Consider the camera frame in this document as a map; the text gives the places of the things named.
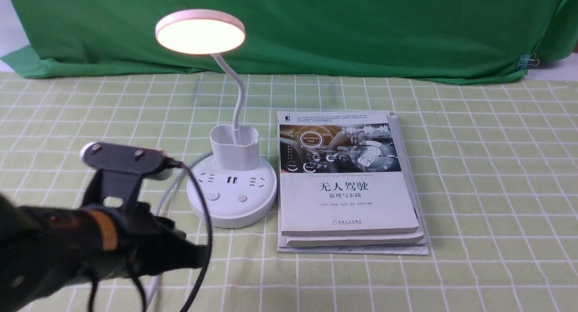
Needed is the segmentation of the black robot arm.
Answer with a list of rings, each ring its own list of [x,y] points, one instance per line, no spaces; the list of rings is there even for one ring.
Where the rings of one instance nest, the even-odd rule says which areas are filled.
[[[64,287],[90,284],[92,312],[101,281],[130,279],[146,311],[142,276],[200,269],[186,312],[208,271],[212,246],[211,233],[207,244],[191,243],[147,203],[128,210],[97,204],[64,209],[15,205],[2,196],[1,310],[18,312]]]

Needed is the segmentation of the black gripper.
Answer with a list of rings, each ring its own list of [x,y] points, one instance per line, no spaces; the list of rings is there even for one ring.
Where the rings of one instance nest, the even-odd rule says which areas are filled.
[[[110,254],[109,277],[154,276],[179,269],[208,266],[208,245],[189,242],[186,234],[169,218],[151,213],[148,207],[109,208],[117,226],[117,248]]]

